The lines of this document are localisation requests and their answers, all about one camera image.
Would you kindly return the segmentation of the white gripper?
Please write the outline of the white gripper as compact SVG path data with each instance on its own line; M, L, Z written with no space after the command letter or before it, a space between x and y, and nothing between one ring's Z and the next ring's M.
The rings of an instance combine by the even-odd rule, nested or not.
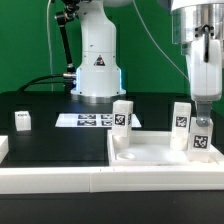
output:
M196 123L199 127L210 125L212 103L222 94L222 44L205 34L188 34L186 62L191 98L196 101Z

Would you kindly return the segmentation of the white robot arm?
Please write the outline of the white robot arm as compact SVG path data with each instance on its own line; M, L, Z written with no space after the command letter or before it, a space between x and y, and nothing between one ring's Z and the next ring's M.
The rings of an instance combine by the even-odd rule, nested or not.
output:
M82 62L72 94L91 102L123 94L116 64L116 28L106 17L106 7L122 7L134 0L79 0ZM172 14L172 42L186 57L196 122L211 124L214 101L222 95L224 57L224 0L159 0Z

